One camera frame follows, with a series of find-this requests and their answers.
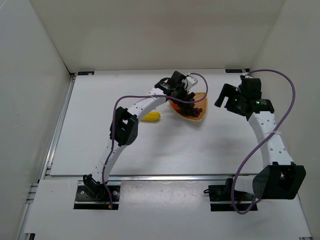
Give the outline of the purple fake grape bunch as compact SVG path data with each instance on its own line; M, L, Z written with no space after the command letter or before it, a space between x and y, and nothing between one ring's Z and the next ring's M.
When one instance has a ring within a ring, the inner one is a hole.
M180 113L185 116L189 117L198 117L202 112L202 108L195 107L194 103L186 104L186 103L178 103L180 108Z

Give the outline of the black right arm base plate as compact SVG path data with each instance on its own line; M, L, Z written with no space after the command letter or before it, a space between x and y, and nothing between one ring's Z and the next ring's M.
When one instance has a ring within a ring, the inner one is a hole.
M232 205L231 189L232 178L227 178L225 184L222 185L209 185L207 189L203 191L205 195L209 196L210 211L211 212L234 212L235 209ZM234 191L234 202L236 208L240 212L244 212L249 209L251 202L254 199L254 195L243 191Z

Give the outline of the yellow fake banana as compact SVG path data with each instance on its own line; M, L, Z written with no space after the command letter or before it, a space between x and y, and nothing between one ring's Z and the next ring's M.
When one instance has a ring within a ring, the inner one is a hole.
M155 111L152 111L152 112L149 112L148 114L146 114L142 119L141 121L142 122L147 122L147 123L153 123L153 122L157 122L160 120L160 113L159 112L155 112Z

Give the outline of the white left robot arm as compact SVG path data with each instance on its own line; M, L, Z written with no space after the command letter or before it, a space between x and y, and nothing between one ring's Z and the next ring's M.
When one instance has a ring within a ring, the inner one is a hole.
M142 118L168 100L185 106L194 98L195 94L190 90L197 83L198 80L190 74L175 71L171 77L156 83L147 95L138 96L138 101L130 107L118 106L120 101L116 101L107 146L96 167L83 176L85 192L90 198L101 201L106 195L111 195L106 189L111 170L122 151L138 137Z

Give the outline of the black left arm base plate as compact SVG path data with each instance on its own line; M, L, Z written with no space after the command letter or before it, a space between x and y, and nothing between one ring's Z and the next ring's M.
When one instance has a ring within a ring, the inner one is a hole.
M75 210L118 210L121 186L108 185L108 189L111 193L112 207L110 207L110 196L104 186L96 196L91 196L90 191L80 182L77 186L73 208Z

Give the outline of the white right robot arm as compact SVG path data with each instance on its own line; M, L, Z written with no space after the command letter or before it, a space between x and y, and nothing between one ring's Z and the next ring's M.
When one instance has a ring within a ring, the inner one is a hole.
M236 87L223 85L215 106L226 101L225 108L243 116L252 127L262 156L262 170L254 177L241 176L237 171L231 194L244 192L258 200L292 200L296 197L306 176L303 165L295 164L282 141L275 120L275 110L269 99L262 98L261 80L241 78Z

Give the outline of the orange fake orange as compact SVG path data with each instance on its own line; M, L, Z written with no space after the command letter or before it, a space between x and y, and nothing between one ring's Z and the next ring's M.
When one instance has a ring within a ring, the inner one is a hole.
M175 104L175 103L172 103L171 106L173 107L173 109L175 109L176 111L179 111L181 108Z

